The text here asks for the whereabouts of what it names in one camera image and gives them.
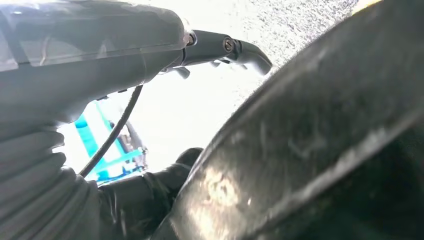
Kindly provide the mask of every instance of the scratch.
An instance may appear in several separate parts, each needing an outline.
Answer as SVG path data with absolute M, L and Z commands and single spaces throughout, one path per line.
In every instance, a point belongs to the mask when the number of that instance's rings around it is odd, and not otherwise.
M 260 147 L 262 150 L 262 158 L 266 159 L 268 156 L 268 149 L 267 149 L 267 126 L 264 122 L 260 123 Z
M 303 159 L 308 159 L 313 151 L 316 151 L 318 149 L 321 149 L 327 146 L 327 141 L 318 132 L 318 130 L 314 131 L 314 134 L 312 137 L 313 139 L 308 140 L 306 143 L 306 146 L 304 147 L 298 146 L 291 138 L 288 140 L 287 145 L 299 157 Z

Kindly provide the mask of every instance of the black cable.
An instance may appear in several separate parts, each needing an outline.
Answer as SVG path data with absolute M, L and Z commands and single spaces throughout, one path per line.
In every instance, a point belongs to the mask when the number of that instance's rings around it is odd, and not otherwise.
M 84 178 L 87 177 L 87 175 L 91 172 L 91 170 L 93 170 L 93 168 L 97 165 L 97 163 L 99 163 L 100 159 L 103 158 L 105 153 L 114 143 L 114 141 L 117 139 L 122 128 L 127 123 L 128 118 L 130 118 L 131 112 L 133 111 L 134 106 L 136 105 L 137 100 L 139 99 L 142 89 L 143 89 L 143 85 L 139 85 L 135 87 L 134 92 L 132 92 L 131 98 L 129 99 L 128 105 L 123 111 L 123 114 L 120 117 L 119 121 L 117 122 L 115 127 L 112 129 L 109 137 L 106 139 L 103 145 L 97 150 L 97 152 L 94 154 L 91 160 L 87 163 L 87 165 L 85 165 L 85 167 L 81 170 L 81 172 L 79 173 L 81 176 L 83 176 Z

